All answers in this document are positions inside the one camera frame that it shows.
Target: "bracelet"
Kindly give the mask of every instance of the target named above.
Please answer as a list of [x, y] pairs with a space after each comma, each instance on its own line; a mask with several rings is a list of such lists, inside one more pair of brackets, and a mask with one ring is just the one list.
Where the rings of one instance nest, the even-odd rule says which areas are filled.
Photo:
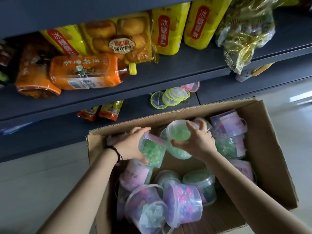
[[112, 145], [107, 145], [105, 148], [106, 148], [106, 149], [112, 149], [112, 150], [114, 150], [114, 151], [117, 153], [117, 155], [118, 155], [118, 161], [117, 161], [117, 163], [119, 163], [120, 160], [121, 160], [121, 161], [123, 160], [121, 154], [117, 151], [117, 149], [116, 149], [114, 146], [112, 146]]

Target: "floor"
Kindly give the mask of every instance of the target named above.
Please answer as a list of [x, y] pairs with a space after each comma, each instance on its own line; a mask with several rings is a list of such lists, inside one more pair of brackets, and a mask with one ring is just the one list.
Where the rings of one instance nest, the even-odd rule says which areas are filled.
[[[259, 96], [269, 111], [299, 197], [293, 213], [312, 224], [312, 82]], [[88, 169], [86, 142], [0, 163], [0, 233], [34, 233]], [[231, 234], [252, 233], [249, 227]]]

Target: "hand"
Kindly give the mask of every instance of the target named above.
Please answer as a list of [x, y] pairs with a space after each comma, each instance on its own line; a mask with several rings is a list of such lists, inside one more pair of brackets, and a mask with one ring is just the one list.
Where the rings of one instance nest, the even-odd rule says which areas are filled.
[[211, 136], [211, 132], [207, 132], [207, 124], [201, 120], [198, 120], [199, 129], [195, 128], [190, 121], [186, 122], [186, 126], [191, 132], [191, 136], [186, 141], [171, 140], [171, 144], [174, 147], [183, 149], [195, 158], [203, 161], [207, 154], [218, 153], [214, 138]]
[[145, 164], [149, 163], [148, 159], [138, 150], [138, 143], [144, 133], [150, 129], [150, 127], [134, 127], [125, 138], [114, 144], [114, 147], [121, 154], [123, 160], [136, 158]]

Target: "yellow package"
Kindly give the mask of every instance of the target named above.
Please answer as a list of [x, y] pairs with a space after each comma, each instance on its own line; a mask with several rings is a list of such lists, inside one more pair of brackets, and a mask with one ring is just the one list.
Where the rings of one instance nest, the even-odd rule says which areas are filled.
[[184, 31], [185, 44], [199, 50], [206, 48], [231, 1], [193, 1]]
[[152, 40], [157, 53], [174, 55], [179, 51], [190, 2], [152, 10]]
[[153, 60], [147, 12], [82, 23], [81, 28], [94, 53], [111, 53], [127, 64]]
[[78, 25], [67, 25], [40, 33], [56, 47], [60, 53], [68, 56], [84, 56], [91, 53], [88, 45], [82, 39]]

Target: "yellow bottle cap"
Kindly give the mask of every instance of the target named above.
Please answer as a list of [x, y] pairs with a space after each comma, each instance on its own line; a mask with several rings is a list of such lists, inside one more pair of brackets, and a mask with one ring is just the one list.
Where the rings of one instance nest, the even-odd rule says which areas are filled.
[[129, 72], [131, 75], [136, 74], [136, 64], [135, 63], [130, 63], [129, 64]]

